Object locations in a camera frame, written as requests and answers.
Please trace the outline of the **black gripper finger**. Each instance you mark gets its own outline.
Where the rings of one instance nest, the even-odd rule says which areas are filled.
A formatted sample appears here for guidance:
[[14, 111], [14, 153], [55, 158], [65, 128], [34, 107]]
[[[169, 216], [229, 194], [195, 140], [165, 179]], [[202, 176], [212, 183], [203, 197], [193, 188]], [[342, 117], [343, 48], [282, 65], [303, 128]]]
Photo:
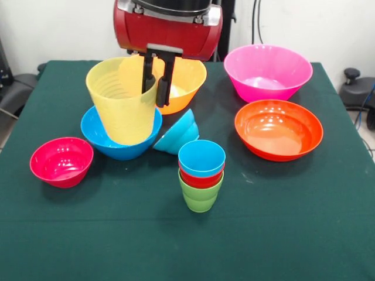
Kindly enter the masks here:
[[155, 83], [155, 77], [152, 74], [153, 60], [154, 58], [151, 54], [144, 55], [142, 93], [147, 92]]
[[175, 55], [160, 55], [159, 58], [165, 63], [165, 66], [163, 76], [158, 81], [156, 105], [163, 108], [165, 105], [169, 105]]

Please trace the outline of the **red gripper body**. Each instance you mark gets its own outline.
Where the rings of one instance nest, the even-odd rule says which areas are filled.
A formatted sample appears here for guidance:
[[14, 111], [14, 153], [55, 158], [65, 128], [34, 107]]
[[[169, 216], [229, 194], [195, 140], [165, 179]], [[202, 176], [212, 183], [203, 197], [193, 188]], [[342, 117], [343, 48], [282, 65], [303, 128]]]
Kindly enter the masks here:
[[113, 23], [123, 49], [206, 61], [218, 45], [223, 11], [212, 1], [115, 1]]

